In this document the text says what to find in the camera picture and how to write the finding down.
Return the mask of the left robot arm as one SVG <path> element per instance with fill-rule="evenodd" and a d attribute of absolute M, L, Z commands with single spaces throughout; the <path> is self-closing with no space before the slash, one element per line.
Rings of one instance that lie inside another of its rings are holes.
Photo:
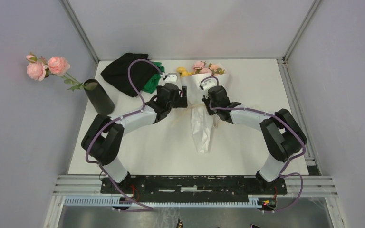
<path fill-rule="evenodd" d="M 118 158 L 122 138 L 141 127 L 160 122 L 172 109 L 188 106 L 186 86 L 166 83 L 158 86 L 156 92 L 143 108 L 115 119 L 98 114 L 82 139 L 86 161 L 98 164 L 112 178 L 112 187 L 118 193 L 126 193 L 130 189 L 129 172 Z"/>

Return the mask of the white paper bouquet wrap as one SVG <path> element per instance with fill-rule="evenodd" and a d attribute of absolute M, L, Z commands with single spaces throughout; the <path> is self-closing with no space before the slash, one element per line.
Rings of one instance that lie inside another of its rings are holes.
<path fill-rule="evenodd" d="M 202 101 L 202 98 L 207 91 L 203 91 L 199 88 L 200 82 L 207 78 L 214 78 L 218 80 L 220 86 L 226 86 L 230 79 L 230 75 L 225 73 L 223 75 L 211 76 L 209 73 L 206 73 L 180 77 L 182 85 L 187 87 L 188 106 L 195 104 L 203 105 L 203 107 L 197 107 L 191 110 L 191 130 L 198 153 L 209 152 L 213 129 L 214 117 L 208 114 L 205 104 Z"/>

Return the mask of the cream printed ribbon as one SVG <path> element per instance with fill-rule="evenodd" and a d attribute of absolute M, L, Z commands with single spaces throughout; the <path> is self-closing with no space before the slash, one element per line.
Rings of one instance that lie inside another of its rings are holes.
<path fill-rule="evenodd" d="M 197 107 L 203 107 L 201 104 L 196 105 L 189 105 L 187 108 L 185 108 L 183 111 L 178 111 L 176 114 L 175 119 L 171 122 L 171 127 L 175 126 L 182 118 L 187 115 L 188 113 L 191 113 L 191 110 Z M 218 128 L 221 124 L 220 120 L 217 120 L 215 117 L 213 118 L 213 127 Z"/>

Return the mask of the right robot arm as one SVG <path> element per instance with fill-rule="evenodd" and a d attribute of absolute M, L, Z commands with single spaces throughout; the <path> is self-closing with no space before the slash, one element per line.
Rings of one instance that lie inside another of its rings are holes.
<path fill-rule="evenodd" d="M 288 164 L 306 152 L 307 138 L 287 109 L 268 113 L 231 102 L 221 85 L 201 86 L 202 101 L 210 115 L 216 114 L 225 122 L 240 124 L 259 130 L 269 152 L 264 165 L 257 172 L 255 186 L 258 192 L 267 194 L 274 189 L 274 181 L 282 177 Z"/>

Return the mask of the pink and yellow flower bunch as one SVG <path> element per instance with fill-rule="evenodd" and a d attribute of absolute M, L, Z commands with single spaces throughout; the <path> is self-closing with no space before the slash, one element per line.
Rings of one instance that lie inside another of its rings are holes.
<path fill-rule="evenodd" d="M 184 67 L 178 67 L 176 72 L 180 77 L 192 76 L 196 74 L 209 73 L 211 76 L 223 75 L 226 70 L 221 64 L 207 63 L 206 61 L 197 61 L 192 66 L 192 71 L 188 71 Z"/>

